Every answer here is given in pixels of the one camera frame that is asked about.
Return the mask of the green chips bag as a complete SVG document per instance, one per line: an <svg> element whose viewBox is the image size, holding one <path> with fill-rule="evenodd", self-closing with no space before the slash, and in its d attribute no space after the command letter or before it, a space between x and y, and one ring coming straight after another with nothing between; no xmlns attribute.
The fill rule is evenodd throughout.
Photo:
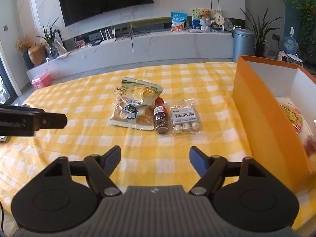
<svg viewBox="0 0 316 237"><path fill-rule="evenodd" d="M163 92L163 87L150 82L123 77L116 90L117 101L125 105L150 106Z"/></svg>

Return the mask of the blue water jug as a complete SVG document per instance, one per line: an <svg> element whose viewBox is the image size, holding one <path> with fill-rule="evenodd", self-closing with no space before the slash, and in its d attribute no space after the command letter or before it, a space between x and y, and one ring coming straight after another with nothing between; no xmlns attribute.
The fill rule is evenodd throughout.
<svg viewBox="0 0 316 237"><path fill-rule="evenodd" d="M291 27L289 36L283 39L283 48L286 54L292 54L297 56L299 50L299 44L297 43L295 37L295 28Z"/></svg>

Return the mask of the pink tissue box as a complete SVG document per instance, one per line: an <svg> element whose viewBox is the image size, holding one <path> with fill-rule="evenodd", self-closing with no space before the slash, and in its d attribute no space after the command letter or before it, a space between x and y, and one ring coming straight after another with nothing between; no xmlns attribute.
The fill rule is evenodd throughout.
<svg viewBox="0 0 316 237"><path fill-rule="evenodd" d="M41 89L50 86L52 84L52 80L49 73L41 73L32 79L31 83L35 89Z"/></svg>

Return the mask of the orange cardboard box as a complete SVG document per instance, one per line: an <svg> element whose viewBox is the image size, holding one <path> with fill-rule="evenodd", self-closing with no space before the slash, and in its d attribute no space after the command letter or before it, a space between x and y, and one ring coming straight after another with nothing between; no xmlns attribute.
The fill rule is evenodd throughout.
<svg viewBox="0 0 316 237"><path fill-rule="evenodd" d="M296 64L239 56L232 96L253 158L293 192L315 189L315 169L280 106L290 102L298 108L302 131L310 134L315 120L315 78Z"/></svg>

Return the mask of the grey pedal trash bin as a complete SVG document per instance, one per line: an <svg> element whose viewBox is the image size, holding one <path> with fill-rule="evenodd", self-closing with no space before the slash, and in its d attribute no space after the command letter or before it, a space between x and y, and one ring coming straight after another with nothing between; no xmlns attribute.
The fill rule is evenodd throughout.
<svg viewBox="0 0 316 237"><path fill-rule="evenodd" d="M249 29L236 28L232 33L233 55L232 61L237 62L240 55L252 56L255 34Z"/></svg>

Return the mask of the tall green potted plant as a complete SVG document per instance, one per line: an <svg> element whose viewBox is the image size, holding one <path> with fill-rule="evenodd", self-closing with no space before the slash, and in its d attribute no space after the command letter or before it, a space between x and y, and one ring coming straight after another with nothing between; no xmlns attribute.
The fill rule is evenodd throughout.
<svg viewBox="0 0 316 237"><path fill-rule="evenodd" d="M261 19L259 18L259 15L257 15L257 18L255 19L253 14L250 12L248 8L245 8L245 10L240 8L240 10L244 14L246 19L250 22L253 32L255 34L255 38L256 38L255 56L263 57L263 53L265 50L264 42L266 40L266 35L271 31L276 31L279 29L278 27L271 27L271 23L278 21L282 17L277 17L272 20L267 20L266 17L269 11L269 7L267 7Z"/></svg>

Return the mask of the teddy bear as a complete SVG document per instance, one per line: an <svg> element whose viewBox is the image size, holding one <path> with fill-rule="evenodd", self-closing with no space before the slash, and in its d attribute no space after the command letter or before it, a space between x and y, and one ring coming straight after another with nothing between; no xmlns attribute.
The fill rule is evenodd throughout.
<svg viewBox="0 0 316 237"><path fill-rule="evenodd" d="M209 20L211 18L211 9L203 8L200 9L199 18L203 20Z"/></svg>

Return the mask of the bread rolls bag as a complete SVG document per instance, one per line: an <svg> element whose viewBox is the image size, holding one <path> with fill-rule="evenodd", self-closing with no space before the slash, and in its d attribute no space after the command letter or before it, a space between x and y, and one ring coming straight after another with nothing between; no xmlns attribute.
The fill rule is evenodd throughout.
<svg viewBox="0 0 316 237"><path fill-rule="evenodd" d="M109 124L135 130L152 131L154 129L153 108L151 106L125 105L123 102L116 101Z"/></svg>

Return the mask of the white round stool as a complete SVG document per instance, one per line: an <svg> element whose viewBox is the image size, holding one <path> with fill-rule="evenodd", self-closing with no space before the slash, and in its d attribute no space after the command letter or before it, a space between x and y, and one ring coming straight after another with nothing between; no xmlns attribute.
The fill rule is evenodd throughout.
<svg viewBox="0 0 316 237"><path fill-rule="evenodd" d="M287 61L289 63L293 63L293 64L296 64L296 65L299 65L301 67L303 67L303 61L297 57L296 55L293 55L293 54L287 54Z"/></svg>

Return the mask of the blue snack bag on console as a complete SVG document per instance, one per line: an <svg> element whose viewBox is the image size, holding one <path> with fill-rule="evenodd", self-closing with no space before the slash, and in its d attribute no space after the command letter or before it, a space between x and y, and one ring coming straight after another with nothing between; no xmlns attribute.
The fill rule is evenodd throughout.
<svg viewBox="0 0 316 237"><path fill-rule="evenodd" d="M171 31L182 32L185 31L185 22L187 20L187 14L180 12L171 12Z"/></svg>

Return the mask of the yellow checkered tablecloth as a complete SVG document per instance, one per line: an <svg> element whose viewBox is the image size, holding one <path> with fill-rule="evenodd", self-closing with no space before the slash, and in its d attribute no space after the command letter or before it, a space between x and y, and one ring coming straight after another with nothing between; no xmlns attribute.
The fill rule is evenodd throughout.
<svg viewBox="0 0 316 237"><path fill-rule="evenodd" d="M136 106L151 97L148 84L162 87L168 106L186 100L198 123L161 135L153 113ZM31 179L58 157L81 161L120 146L122 159L111 174L128 186L181 185L190 190L199 175L189 150L240 162L257 159L299 200L293 228L315 217L315 156L283 113L291 103L311 133L315 119L315 79L304 68L272 59L242 56L237 63L195 63L139 67L97 74L37 89L25 100L32 108L62 113L63 129L41 129L33 137L12 137L1 145L1 203L11 203Z"/></svg>

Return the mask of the white tv console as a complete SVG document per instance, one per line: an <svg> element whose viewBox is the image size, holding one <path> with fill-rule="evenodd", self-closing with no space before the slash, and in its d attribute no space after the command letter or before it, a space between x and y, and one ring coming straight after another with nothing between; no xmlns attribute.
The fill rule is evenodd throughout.
<svg viewBox="0 0 316 237"><path fill-rule="evenodd" d="M152 32L133 38L77 49L27 71L30 80L41 73L52 79L125 64L161 60L232 60L231 33Z"/></svg>

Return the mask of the pink space heater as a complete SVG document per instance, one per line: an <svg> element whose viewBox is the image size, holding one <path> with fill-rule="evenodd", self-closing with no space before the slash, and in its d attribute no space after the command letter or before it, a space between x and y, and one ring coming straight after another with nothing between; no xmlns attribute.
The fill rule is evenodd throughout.
<svg viewBox="0 0 316 237"><path fill-rule="evenodd" d="M278 53L278 57L277 59L279 61L282 61L282 62L287 62L288 61L288 56L287 56L287 53L283 50L281 50L279 53Z"/></svg>

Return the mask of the trailing green vine plant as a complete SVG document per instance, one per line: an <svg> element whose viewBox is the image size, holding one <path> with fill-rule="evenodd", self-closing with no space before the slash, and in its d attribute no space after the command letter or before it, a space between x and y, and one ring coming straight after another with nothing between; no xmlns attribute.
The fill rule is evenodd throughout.
<svg viewBox="0 0 316 237"><path fill-rule="evenodd" d="M299 11L300 50L305 56L315 52L315 0L293 0L292 7Z"/></svg>

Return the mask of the small potted grass plant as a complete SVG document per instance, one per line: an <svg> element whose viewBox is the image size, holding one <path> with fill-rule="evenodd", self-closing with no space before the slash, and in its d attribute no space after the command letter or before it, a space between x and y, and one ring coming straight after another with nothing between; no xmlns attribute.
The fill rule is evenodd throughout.
<svg viewBox="0 0 316 237"><path fill-rule="evenodd" d="M49 54L52 59L56 59L59 56L59 52L54 43L57 32L57 29L55 29L54 26L57 20L58 17L51 25L48 24L47 27L43 27L44 36L38 36L38 38L42 38L46 41L47 45L49 46Z"/></svg>

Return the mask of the orange dried fruit bag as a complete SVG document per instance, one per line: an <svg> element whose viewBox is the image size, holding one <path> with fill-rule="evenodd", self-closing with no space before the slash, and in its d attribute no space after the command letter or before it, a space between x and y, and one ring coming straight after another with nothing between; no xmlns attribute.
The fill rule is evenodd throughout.
<svg viewBox="0 0 316 237"><path fill-rule="evenodd" d="M314 133L309 135L305 141L304 149L308 157L315 154L316 143L315 143L315 120L314 120Z"/></svg>

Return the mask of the bronze vase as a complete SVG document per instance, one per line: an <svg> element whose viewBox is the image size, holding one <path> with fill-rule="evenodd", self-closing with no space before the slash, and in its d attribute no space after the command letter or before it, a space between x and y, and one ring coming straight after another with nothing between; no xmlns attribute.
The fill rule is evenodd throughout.
<svg viewBox="0 0 316 237"><path fill-rule="evenodd" d="M36 44L28 49L28 56L35 66L46 62L46 49L42 44Z"/></svg>

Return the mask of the small red-capped bottle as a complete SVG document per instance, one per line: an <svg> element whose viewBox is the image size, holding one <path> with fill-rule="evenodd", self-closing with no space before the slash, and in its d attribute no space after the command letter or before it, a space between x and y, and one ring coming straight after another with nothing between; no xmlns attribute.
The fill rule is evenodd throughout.
<svg viewBox="0 0 316 237"><path fill-rule="evenodd" d="M165 107L165 102L163 98L158 97L154 101L154 104L155 108L153 114L155 130L161 135L166 135L169 133L169 116L168 110Z"/></svg>

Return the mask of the white wifi router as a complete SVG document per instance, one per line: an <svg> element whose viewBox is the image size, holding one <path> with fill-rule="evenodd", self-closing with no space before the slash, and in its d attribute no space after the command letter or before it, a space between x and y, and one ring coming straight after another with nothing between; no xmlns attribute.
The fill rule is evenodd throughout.
<svg viewBox="0 0 316 237"><path fill-rule="evenodd" d="M109 29L105 28L104 31L100 31L102 40L100 44L113 43L116 41L115 29L113 29L113 36L111 36Z"/></svg>

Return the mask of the clear quail egg packet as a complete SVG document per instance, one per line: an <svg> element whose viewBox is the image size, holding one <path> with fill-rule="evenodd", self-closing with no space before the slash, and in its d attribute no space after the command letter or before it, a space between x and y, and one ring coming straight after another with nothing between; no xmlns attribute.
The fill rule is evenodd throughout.
<svg viewBox="0 0 316 237"><path fill-rule="evenodd" d="M194 99L170 102L168 109L172 134L187 135L202 132L202 122L194 105Z"/></svg>

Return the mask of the yellow round cake packet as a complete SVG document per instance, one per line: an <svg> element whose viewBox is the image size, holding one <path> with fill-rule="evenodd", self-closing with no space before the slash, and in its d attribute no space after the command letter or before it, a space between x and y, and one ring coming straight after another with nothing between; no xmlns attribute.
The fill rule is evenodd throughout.
<svg viewBox="0 0 316 237"><path fill-rule="evenodd" d="M301 111L289 98L279 97L277 100L283 113L295 129L296 134L300 135L303 130L303 116Z"/></svg>

